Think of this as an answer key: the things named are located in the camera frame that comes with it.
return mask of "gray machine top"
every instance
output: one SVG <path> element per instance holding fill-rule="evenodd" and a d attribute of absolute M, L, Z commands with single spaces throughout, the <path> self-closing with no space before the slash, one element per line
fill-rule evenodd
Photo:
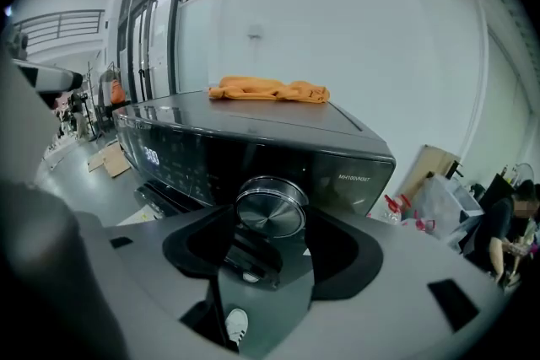
<path fill-rule="evenodd" d="M 129 105 L 115 115 L 204 135 L 394 163 L 380 137 L 331 103 L 210 99 L 198 91 Z"/>
<path fill-rule="evenodd" d="M 179 322 L 193 304 L 205 299 L 209 282 L 185 277 L 162 252 L 163 239 L 169 233 L 212 211 L 203 209 L 181 218 L 105 229 L 83 223 L 81 235 L 95 278 L 133 360 L 241 358 Z M 80 222 L 88 215 L 78 217 Z M 351 218 L 350 222 L 377 239 L 383 249 L 385 261 L 377 278 L 354 298 L 314 302 L 301 323 L 272 350 L 264 346 L 264 339 L 256 338 L 257 317 L 253 315 L 249 334 L 242 342 L 255 337 L 253 349 L 259 355 L 251 358 L 260 358 L 263 352 L 265 360 L 459 358 L 500 313 L 505 304 L 502 291 L 435 238 L 368 218 Z M 113 250 L 109 239 L 121 237 L 132 243 Z M 458 332 L 451 328 L 428 289 L 430 282 L 445 279 L 455 281 L 480 310 Z M 277 329 L 269 326 L 267 331 Z"/>

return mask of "red object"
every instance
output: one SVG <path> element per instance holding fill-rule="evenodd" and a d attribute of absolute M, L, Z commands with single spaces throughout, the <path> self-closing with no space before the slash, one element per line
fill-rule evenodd
<path fill-rule="evenodd" d="M 416 220 L 416 228 L 420 231 L 425 231 L 425 223 L 422 222 L 422 219 Z"/>
<path fill-rule="evenodd" d="M 385 195 L 385 200 L 388 203 L 388 208 L 392 212 L 394 212 L 394 213 L 399 212 L 399 206 L 397 205 L 397 203 L 394 200 L 392 200 L 388 195 Z"/>
<path fill-rule="evenodd" d="M 118 80 L 112 80 L 111 103 L 121 104 L 122 102 L 126 102 L 126 92 L 124 91 Z"/>
<path fill-rule="evenodd" d="M 401 194 L 400 197 L 401 197 L 401 199 L 403 200 L 403 202 L 404 202 L 405 204 L 407 204 L 407 207 L 411 207 L 411 206 L 412 206 L 411 202 L 408 200 L 408 198 L 407 198 L 406 196 L 404 196 L 403 194 Z"/>

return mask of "person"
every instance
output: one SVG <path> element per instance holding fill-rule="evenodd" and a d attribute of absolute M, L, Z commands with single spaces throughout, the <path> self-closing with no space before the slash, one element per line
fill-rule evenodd
<path fill-rule="evenodd" d="M 66 136 L 68 136 L 71 133 L 71 126 L 69 125 L 69 110 L 65 105 L 60 112 L 60 120 L 62 122 L 62 129 Z"/>
<path fill-rule="evenodd" d="M 54 110 L 54 115 L 58 119 L 58 139 L 62 138 L 62 135 L 64 135 L 64 131 L 62 130 L 62 117 L 60 116 L 60 109 L 56 108 Z"/>
<path fill-rule="evenodd" d="M 504 252 L 513 250 L 508 240 L 512 223 L 533 218 L 539 205 L 535 185 L 525 180 L 512 196 L 497 201 L 483 216 L 474 239 L 474 251 L 467 258 L 479 268 L 492 272 L 495 282 L 499 283 L 505 273 Z"/>
<path fill-rule="evenodd" d="M 536 183 L 534 185 L 537 198 L 540 201 L 540 184 Z M 525 256 L 515 255 L 514 256 L 514 265 L 512 268 L 512 273 L 510 274 L 510 280 L 515 279 L 515 276 L 518 273 L 518 268 L 520 267 L 529 267 L 530 260 L 536 254 L 536 232 L 538 229 L 538 224 L 540 223 L 540 211 L 536 211 L 530 219 L 517 219 L 519 223 L 515 223 L 510 228 L 510 234 L 508 240 L 510 242 L 515 242 L 518 245 L 525 246 L 525 250 L 531 250 L 531 252 Z"/>
<path fill-rule="evenodd" d="M 69 97 L 69 104 L 75 121 L 77 122 L 77 139 L 88 138 L 88 126 L 83 114 L 83 102 L 77 92 L 73 92 Z"/>

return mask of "floor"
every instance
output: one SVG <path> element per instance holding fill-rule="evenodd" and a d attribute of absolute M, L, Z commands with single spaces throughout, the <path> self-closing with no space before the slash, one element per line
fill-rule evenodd
<path fill-rule="evenodd" d="M 50 158 L 54 153 L 62 151 L 69 144 L 73 144 L 76 141 L 75 134 L 64 134 L 61 138 L 57 139 L 54 143 L 54 147 L 48 148 L 45 151 L 45 159 Z"/>
<path fill-rule="evenodd" d="M 62 198 L 76 212 L 96 215 L 108 227 L 137 212 L 141 205 L 133 192 L 142 184 L 134 169 L 112 179 L 103 166 L 88 172 L 87 161 L 102 149 L 114 134 L 98 142 L 73 142 L 41 161 L 35 183 Z"/>

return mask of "digital display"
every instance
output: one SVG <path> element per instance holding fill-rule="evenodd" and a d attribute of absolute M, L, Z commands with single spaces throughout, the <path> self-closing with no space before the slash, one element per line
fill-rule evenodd
<path fill-rule="evenodd" d="M 144 148 L 144 154 L 146 155 L 146 159 L 150 161 L 154 165 L 159 165 L 159 158 L 158 154 L 152 150 L 151 148 Z"/>

